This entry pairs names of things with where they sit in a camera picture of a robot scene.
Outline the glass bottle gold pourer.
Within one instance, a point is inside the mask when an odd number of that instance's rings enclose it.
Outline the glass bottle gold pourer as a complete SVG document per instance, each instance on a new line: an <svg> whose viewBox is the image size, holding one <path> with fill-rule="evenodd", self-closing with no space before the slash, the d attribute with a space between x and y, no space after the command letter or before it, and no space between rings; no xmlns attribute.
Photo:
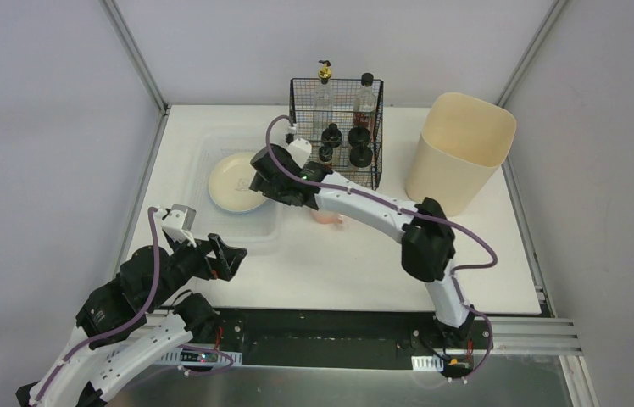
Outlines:
<svg viewBox="0 0 634 407"><path fill-rule="evenodd" d="M315 86L313 95L313 129L323 131L331 123L333 107L333 90L331 87L331 62L319 60L321 67L318 71L319 83Z"/></svg>

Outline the white perforated plastic basket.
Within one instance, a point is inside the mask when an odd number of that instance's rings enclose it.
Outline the white perforated plastic basket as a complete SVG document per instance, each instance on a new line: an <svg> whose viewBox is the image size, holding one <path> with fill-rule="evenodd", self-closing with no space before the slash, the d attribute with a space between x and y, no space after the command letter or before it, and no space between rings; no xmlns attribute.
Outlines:
<svg viewBox="0 0 634 407"><path fill-rule="evenodd" d="M264 147L264 139L247 127L212 127L198 143L187 170L182 202L197 211L193 231L198 235L214 232L233 246L265 250L281 231L282 212L266 202L247 213L236 214L218 207L210 198L209 176L224 158Z"/></svg>

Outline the cream plate with bear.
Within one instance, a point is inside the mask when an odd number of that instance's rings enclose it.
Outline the cream plate with bear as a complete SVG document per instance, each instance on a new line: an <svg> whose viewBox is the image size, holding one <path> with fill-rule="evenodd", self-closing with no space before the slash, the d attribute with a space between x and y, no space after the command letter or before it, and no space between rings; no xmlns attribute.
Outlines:
<svg viewBox="0 0 634 407"><path fill-rule="evenodd" d="M250 162L254 153L234 153L222 159L212 170L208 181L211 200L221 209L236 214L262 206L267 198L250 189L255 169Z"/></svg>

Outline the spice jar black lid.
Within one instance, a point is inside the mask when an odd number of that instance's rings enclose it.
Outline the spice jar black lid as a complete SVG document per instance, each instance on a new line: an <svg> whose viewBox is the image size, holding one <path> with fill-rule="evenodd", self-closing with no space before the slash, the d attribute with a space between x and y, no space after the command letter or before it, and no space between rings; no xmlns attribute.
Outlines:
<svg viewBox="0 0 634 407"><path fill-rule="evenodd" d="M336 123L330 123L321 133L320 141L322 145L332 148L339 148L342 145L342 132Z"/></svg>
<svg viewBox="0 0 634 407"><path fill-rule="evenodd" d="M372 165L373 152L366 145L351 147L348 157L349 167L352 170L368 170Z"/></svg>
<svg viewBox="0 0 634 407"><path fill-rule="evenodd" d="M364 126L355 126L348 132L348 144L352 148L369 146L370 141L370 131Z"/></svg>

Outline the pink mug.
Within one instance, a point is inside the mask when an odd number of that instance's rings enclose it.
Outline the pink mug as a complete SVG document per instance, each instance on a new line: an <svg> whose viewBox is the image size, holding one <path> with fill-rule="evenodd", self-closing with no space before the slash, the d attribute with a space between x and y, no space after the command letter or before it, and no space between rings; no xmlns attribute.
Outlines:
<svg viewBox="0 0 634 407"><path fill-rule="evenodd" d="M313 220L321 225L341 227L344 224L343 216L333 211L311 209L309 213Z"/></svg>

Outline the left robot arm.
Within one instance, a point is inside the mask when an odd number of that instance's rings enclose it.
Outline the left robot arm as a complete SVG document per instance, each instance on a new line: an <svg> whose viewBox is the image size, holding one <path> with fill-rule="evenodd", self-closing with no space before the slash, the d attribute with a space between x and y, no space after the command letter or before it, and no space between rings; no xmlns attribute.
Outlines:
<svg viewBox="0 0 634 407"><path fill-rule="evenodd" d="M38 382L20 387L22 406L104 406L130 380L173 348L191 340L217 343L218 314L200 293L176 305L158 326L123 348L152 312L193 277L230 281L247 257L245 248L226 245L210 233L195 246L169 241L139 248L117 276L95 289L75 318L57 364Z"/></svg>

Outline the dark sauce bottle black cap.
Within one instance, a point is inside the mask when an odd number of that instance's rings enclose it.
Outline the dark sauce bottle black cap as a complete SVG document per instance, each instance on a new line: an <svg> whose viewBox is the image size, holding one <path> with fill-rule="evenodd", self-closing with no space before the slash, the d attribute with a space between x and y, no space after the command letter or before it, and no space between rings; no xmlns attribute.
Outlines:
<svg viewBox="0 0 634 407"><path fill-rule="evenodd" d="M372 91L374 76L365 72L360 78L360 88L353 102L353 125L369 129L374 119L377 99Z"/></svg>

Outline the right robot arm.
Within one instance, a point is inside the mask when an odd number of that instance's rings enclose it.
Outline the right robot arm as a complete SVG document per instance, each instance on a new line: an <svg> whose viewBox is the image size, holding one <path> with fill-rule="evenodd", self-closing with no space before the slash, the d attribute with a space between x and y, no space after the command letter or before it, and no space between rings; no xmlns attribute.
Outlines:
<svg viewBox="0 0 634 407"><path fill-rule="evenodd" d="M399 201L350 181L315 161L298 165L290 153L270 144L250 165L256 174L251 190L290 206L345 215L389 236L401 246L401 266L425 283L435 307L437 328L445 337L464 340L475 319L453 279L455 235L440 204Z"/></svg>

